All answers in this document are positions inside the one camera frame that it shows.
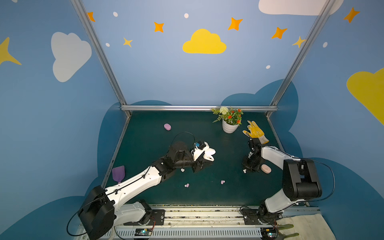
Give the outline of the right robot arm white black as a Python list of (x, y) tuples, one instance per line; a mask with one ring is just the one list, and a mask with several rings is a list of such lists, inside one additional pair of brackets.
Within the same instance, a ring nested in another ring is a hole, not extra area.
[(322, 187), (315, 161), (300, 159), (276, 147), (261, 144), (259, 139), (248, 141), (250, 152), (243, 158), (246, 173), (259, 172), (266, 161), (283, 171), (282, 189), (267, 198), (259, 207), (260, 216), (282, 213), (285, 209), (321, 197)]

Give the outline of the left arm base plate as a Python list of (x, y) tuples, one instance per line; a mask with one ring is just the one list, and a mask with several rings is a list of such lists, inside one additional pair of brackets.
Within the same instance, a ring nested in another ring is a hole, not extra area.
[(163, 226), (165, 221), (165, 210), (152, 210), (151, 214), (145, 214), (139, 222), (124, 223), (124, 226)]

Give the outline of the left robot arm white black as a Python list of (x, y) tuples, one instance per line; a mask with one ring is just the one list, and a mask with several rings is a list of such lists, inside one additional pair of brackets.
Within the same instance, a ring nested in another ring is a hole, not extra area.
[(197, 142), (188, 149), (183, 142), (176, 142), (168, 152), (136, 176), (103, 188), (94, 187), (77, 211), (86, 234), (90, 240), (98, 240), (110, 229), (124, 223), (146, 224), (152, 214), (151, 207), (145, 201), (123, 205), (129, 200), (168, 180), (177, 169), (192, 168), (194, 173), (210, 166), (214, 162), (215, 149), (207, 142)]

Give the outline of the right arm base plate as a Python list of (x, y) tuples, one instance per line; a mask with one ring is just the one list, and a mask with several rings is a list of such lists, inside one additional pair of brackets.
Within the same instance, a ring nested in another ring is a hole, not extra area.
[(274, 225), (283, 218), (282, 213), (267, 212), (262, 215), (258, 210), (250, 208), (241, 208), (240, 213), (243, 215), (245, 225)]

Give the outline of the white earbud charging case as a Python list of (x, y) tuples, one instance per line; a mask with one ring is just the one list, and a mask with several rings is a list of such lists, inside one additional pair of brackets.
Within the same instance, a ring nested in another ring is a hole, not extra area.
[(213, 162), (215, 159), (213, 157), (213, 155), (216, 153), (216, 150), (215, 149), (212, 149), (212, 148), (208, 148), (208, 149), (205, 149), (204, 150), (204, 155), (203, 155), (203, 158), (207, 161), (211, 161)]

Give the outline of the pink earbud charging case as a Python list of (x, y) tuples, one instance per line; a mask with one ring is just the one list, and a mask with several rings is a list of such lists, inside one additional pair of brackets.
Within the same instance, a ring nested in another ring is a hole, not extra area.
[(268, 165), (261, 165), (261, 171), (265, 174), (270, 174), (272, 172), (272, 169)]

